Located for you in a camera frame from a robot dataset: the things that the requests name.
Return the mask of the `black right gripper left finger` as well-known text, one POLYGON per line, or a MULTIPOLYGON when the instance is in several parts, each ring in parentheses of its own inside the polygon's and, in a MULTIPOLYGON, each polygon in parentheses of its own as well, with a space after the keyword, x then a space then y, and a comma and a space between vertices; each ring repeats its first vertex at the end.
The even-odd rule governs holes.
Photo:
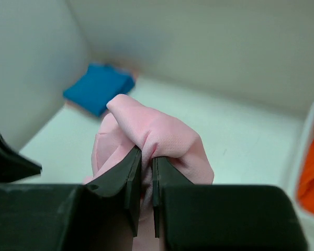
POLYGON ((141 203, 141 156, 141 150, 133 147, 121 162, 85 185, 101 199, 116 201, 134 237, 138 235, 141 203))

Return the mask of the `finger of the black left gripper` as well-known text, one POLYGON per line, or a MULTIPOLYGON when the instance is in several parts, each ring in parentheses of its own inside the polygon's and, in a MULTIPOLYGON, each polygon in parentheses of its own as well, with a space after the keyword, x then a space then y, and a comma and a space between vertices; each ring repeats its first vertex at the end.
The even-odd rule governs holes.
POLYGON ((0 183, 40 175, 42 166, 14 151, 0 134, 0 183))

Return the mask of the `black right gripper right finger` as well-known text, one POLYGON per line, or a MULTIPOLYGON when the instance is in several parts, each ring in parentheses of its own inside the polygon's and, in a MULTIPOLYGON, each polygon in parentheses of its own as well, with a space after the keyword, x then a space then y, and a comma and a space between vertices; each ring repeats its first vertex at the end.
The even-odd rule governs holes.
POLYGON ((194 184, 166 157, 152 161, 153 214, 158 238, 192 238, 190 189, 194 184))

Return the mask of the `pink t shirt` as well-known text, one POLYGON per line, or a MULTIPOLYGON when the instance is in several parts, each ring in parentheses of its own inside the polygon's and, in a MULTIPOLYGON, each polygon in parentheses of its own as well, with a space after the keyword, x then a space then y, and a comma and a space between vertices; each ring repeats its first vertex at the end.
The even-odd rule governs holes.
POLYGON ((133 250, 160 250, 155 237, 152 208, 151 159, 160 156, 169 161, 195 184, 210 185, 214 172, 199 134, 175 117, 120 94, 107 103, 108 114, 102 120, 92 150, 92 176, 103 175, 121 162, 137 146, 142 152, 142 195, 138 236, 133 250))

